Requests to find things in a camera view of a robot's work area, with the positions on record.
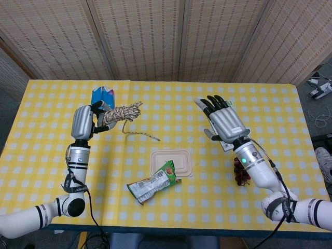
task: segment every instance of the rope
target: rope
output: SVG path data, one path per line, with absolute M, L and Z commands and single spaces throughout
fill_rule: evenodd
M 315 121 L 315 126 L 316 126 L 317 128 L 324 128 L 324 127 L 326 127 L 326 126 L 327 126 L 327 121 L 328 121 L 328 119 L 329 119 L 329 118 L 332 118 L 332 116 L 331 116 L 331 112 L 330 112 L 330 109 L 329 109 L 328 107 L 326 107 L 326 109 L 328 110 L 328 115 L 320 114 L 320 115 L 317 116 L 317 117 L 313 116 L 313 115 L 308 111 L 308 115 L 309 115 L 309 117 L 312 118 L 311 121 Z
M 127 121 L 132 122 L 133 119 L 137 118 L 141 114 L 141 110 L 139 109 L 139 106 L 141 106 L 143 103 L 141 101 L 136 102 L 134 104 L 131 104 L 130 106 L 119 106 L 115 107 L 112 110 L 108 110 L 105 112 L 104 118 L 103 118 L 103 126 L 108 125 L 114 121 L 122 121 L 125 120 L 122 132 L 123 134 L 141 134 L 148 137 L 151 137 L 154 140 L 160 141 L 159 138 L 152 136 L 145 132 L 131 132 L 131 131 L 125 131 L 125 125 Z

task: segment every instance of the plastic food container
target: plastic food container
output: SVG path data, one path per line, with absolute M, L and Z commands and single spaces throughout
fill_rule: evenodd
M 186 149 L 155 150 L 151 153 L 150 174 L 153 175 L 167 161 L 173 160 L 176 177 L 188 177 L 192 173 L 190 153 Z

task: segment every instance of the gingham tablecloth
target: gingham tablecloth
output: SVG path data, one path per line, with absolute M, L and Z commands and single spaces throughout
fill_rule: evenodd
M 142 101 L 142 115 L 124 135 L 122 122 L 94 135 L 86 183 L 93 212 L 103 226 L 273 230 L 260 202 L 269 191 L 253 183 L 239 187 L 233 175 L 234 153 L 224 153 L 203 129 L 209 128 L 195 97 L 219 94 L 266 149 L 287 186 L 299 199 L 328 199 L 312 148 L 296 88 L 292 85 L 198 82 L 30 80 L 0 158 L 0 214 L 50 202 L 64 194 L 64 154 L 73 142 L 76 108 L 90 104 L 98 86 L 115 90 L 117 106 Z M 126 184 L 149 177 L 150 154 L 157 149 L 187 149 L 193 176 L 158 192 L 144 206 Z M 86 205 L 76 218 L 56 217 L 53 224 L 93 225 Z M 279 230 L 322 231 L 302 224 Z

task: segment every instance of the plastic snack package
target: plastic snack package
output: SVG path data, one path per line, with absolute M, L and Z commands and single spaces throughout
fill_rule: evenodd
M 178 182 L 181 182 L 181 180 L 176 179 L 173 161 L 167 161 L 164 166 L 157 170 L 150 178 L 127 184 L 127 187 L 136 200 L 143 205 L 144 202 L 151 199 L 156 192 Z

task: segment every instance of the twisted rope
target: twisted rope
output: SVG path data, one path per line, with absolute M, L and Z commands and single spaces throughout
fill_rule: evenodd
M 141 106 L 143 103 L 141 101 L 136 102 L 134 104 L 131 104 L 130 106 L 119 106 L 115 107 L 112 110 L 108 110 L 105 112 L 104 118 L 103 118 L 103 126 L 108 125 L 114 121 L 122 121 L 125 120 L 122 132 L 123 134 L 141 134 L 148 137 L 151 137 L 152 139 L 155 139 L 157 141 L 160 141 L 159 138 L 152 136 L 145 132 L 131 132 L 131 131 L 125 131 L 125 125 L 127 121 L 132 122 L 133 119 L 137 118 L 141 114 L 141 110 L 139 109 L 139 106 Z

